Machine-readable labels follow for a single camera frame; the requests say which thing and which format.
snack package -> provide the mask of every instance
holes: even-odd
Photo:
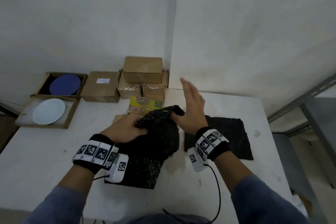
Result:
[[[128,110],[145,115],[150,111],[161,108],[163,108],[162,101],[132,96],[129,101]]]

table surface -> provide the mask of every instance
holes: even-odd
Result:
[[[205,114],[240,118],[248,135],[253,161],[243,163],[270,188],[291,201],[291,192],[264,113],[256,98],[202,93]],[[109,126],[115,115],[124,114],[128,99],[119,103],[85,102],[81,99],[68,129],[20,128],[0,154],[0,207],[32,211],[72,166],[71,158],[92,134]],[[165,106],[186,103],[182,90],[167,89]],[[161,169],[155,189],[140,189],[93,182],[84,217],[118,221],[150,213],[197,214],[213,219],[218,210],[218,189],[209,168],[197,173],[180,148]],[[238,223],[230,193],[214,163],[221,189],[222,206],[217,223]]]

wire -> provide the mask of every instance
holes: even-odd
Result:
[[[100,178],[104,178],[104,177],[110,177],[110,175],[100,176],[100,177],[94,178],[93,180],[98,180],[98,179],[100,179]]]
[[[215,217],[212,221],[209,221],[209,222],[204,223],[204,224],[211,224],[212,222],[214,222],[214,221],[217,219],[217,217],[218,217],[218,215],[219,215],[219,212],[220,212],[220,210],[221,210],[221,190],[220,190],[220,188],[219,188],[219,183],[218,183],[218,179],[217,179],[217,176],[216,176],[216,174],[215,174],[215,171],[213,171],[212,167],[209,166],[208,164],[204,164],[204,165],[207,166],[207,167],[210,167],[210,168],[211,168],[211,170],[212,170],[212,172],[213,172],[213,174],[214,174],[214,176],[215,176],[215,178],[216,178],[216,182],[217,182],[217,186],[218,186],[218,194],[219,194],[219,207],[218,207],[218,212],[217,212],[217,214],[216,214],[216,217]],[[195,222],[184,221],[184,220],[182,220],[182,219],[180,219],[180,218],[177,218],[177,217],[174,216],[173,214],[168,213],[165,209],[162,209],[162,210],[163,210],[164,213],[166,213],[166,214],[172,216],[175,220],[177,220],[177,221],[179,221],[179,222],[181,222],[181,223],[199,224],[199,223],[195,223]]]

sleeve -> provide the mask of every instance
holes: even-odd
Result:
[[[231,199],[240,224],[309,223],[295,206],[255,175],[242,180],[234,189]]]
[[[79,191],[57,186],[22,224],[78,224],[85,203],[85,197]]]

gray sleeve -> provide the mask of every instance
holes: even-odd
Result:
[[[63,186],[55,187],[22,224],[78,224],[85,206],[82,193]]]

